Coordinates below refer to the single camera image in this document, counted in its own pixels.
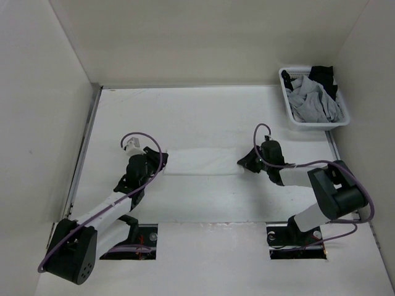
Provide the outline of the white tank top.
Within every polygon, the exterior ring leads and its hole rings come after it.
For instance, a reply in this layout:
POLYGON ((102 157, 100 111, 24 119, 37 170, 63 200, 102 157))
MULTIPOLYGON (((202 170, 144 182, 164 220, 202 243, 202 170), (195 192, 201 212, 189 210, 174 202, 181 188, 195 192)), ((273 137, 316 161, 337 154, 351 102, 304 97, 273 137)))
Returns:
POLYGON ((168 150, 164 174, 169 176, 232 176, 244 173, 237 164, 236 148, 193 148, 168 150))

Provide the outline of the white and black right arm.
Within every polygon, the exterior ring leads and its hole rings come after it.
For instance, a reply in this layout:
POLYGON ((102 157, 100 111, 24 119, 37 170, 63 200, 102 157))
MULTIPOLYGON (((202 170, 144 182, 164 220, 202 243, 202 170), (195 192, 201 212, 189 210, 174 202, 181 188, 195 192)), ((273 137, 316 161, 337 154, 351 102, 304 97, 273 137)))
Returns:
POLYGON ((321 244, 314 234, 327 223, 345 223, 341 218, 368 205, 367 194, 341 160, 325 162, 321 167, 286 163, 279 142, 266 138, 237 164, 252 173, 266 172, 278 186, 312 189, 316 203, 291 216, 286 226, 268 230, 271 247, 307 247, 321 244))

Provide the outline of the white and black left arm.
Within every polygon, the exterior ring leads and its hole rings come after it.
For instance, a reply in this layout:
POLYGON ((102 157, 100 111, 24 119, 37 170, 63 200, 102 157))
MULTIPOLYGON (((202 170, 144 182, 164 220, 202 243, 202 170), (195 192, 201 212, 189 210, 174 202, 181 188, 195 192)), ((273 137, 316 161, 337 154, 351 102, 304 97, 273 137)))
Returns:
POLYGON ((165 168, 167 161, 167 153, 149 147, 131 156, 126 173, 108 198, 79 218, 64 218, 58 222, 38 271, 81 285, 100 258, 123 252, 128 255, 152 253, 153 246, 144 242, 139 222, 130 213, 142 201, 146 186, 165 168))

